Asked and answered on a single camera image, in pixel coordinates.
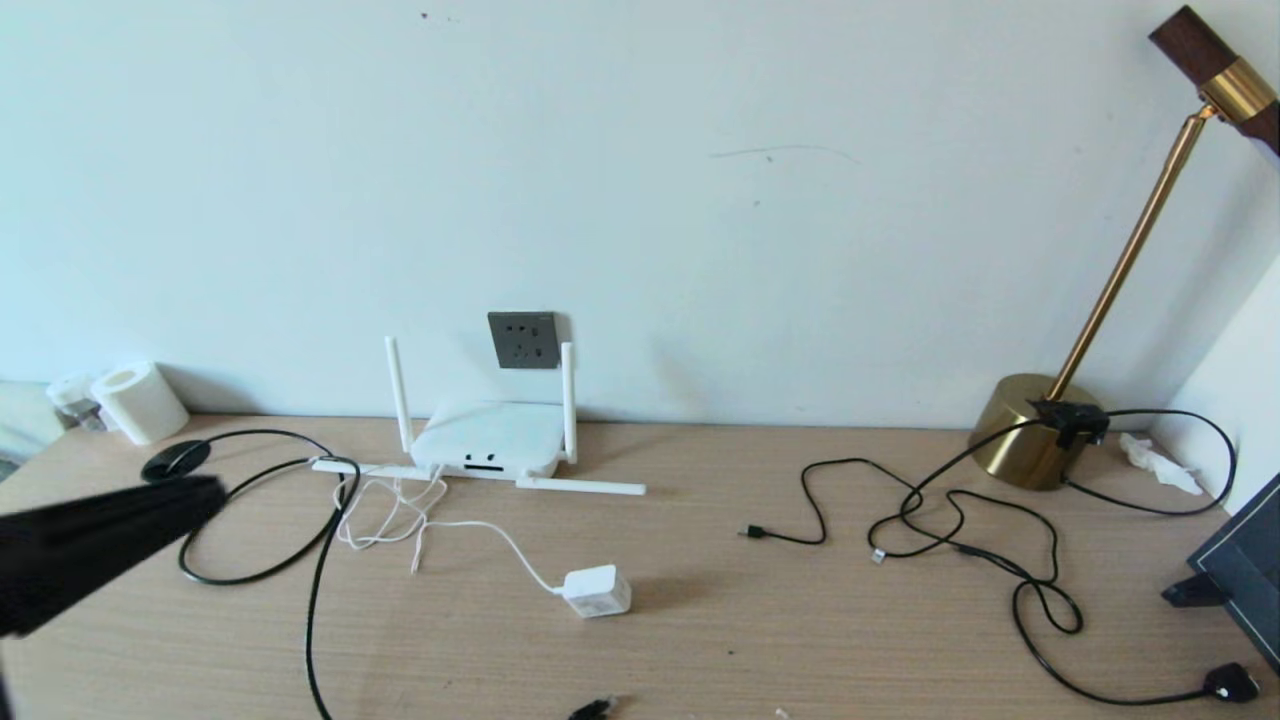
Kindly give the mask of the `white power adapter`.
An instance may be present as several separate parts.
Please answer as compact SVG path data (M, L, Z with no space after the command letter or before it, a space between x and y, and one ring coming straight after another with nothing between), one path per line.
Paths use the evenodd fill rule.
M626 614L632 603L632 588L616 565L568 573L558 594L582 619Z

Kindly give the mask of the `white router with antennas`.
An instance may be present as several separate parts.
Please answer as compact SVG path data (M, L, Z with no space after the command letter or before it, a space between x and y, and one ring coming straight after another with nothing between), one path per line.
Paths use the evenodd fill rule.
M431 480L438 477L502 480L521 489L589 495L644 496L643 483L577 480L556 477L579 460L576 357L573 343L559 346L559 404L445 404L415 433L394 337L384 338L396 402L399 443L407 465L362 464L366 477Z

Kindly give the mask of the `black oval desk grommet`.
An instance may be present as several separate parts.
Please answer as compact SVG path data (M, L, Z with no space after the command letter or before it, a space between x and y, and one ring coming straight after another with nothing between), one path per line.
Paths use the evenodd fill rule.
M205 439L188 439L172 445L148 459L140 470L140 478L148 484L195 474L210 457L211 445Z

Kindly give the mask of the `white toilet paper roll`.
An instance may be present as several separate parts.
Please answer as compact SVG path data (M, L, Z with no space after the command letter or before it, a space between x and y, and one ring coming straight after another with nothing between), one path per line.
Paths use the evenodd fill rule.
M90 393L137 446L156 445L189 424L189 411L152 361L106 372L91 383Z

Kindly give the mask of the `small clear container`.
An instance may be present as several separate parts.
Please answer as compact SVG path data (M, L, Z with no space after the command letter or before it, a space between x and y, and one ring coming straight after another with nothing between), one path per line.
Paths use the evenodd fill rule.
M92 432L106 432L102 406L93 397L93 379L86 373L73 373L49 383L45 393L64 427L79 427Z

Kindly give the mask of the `white bag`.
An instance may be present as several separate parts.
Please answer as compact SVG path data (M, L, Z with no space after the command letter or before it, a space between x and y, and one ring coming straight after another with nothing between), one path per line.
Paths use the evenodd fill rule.
M0 380L0 457L6 461L24 464L67 432L46 387Z

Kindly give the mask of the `gold desk lamp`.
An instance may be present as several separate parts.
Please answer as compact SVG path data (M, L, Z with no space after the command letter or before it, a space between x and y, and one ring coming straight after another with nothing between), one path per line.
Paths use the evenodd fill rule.
M995 387L969 438L977 465L1030 491L1064 486L1089 445L1101 443L1110 416L1074 384L1105 320L1152 236L1206 126L1220 120L1280 163L1280 92L1196 9L1185 4L1149 32L1149 41L1196 86L1199 108L1185 118L1155 186L1055 375L1006 375Z

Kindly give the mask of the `crumpled white tissue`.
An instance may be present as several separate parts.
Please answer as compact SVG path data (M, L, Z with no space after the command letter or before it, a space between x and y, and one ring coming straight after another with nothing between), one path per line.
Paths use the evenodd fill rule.
M1193 496L1204 493L1193 473L1161 454L1151 438L1121 433L1119 446L1132 466L1148 471L1160 484Z

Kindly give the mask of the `grey wall socket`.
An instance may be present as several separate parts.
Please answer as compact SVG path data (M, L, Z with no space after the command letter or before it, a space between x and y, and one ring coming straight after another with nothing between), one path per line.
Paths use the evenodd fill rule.
M486 319L499 368L544 370L561 364L554 313L490 311Z

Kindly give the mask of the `dark picture frame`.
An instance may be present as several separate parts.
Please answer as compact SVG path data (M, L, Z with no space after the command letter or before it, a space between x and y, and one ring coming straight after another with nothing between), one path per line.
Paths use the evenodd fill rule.
M1161 597L1175 609L1220 607L1280 676L1280 473L1188 560Z

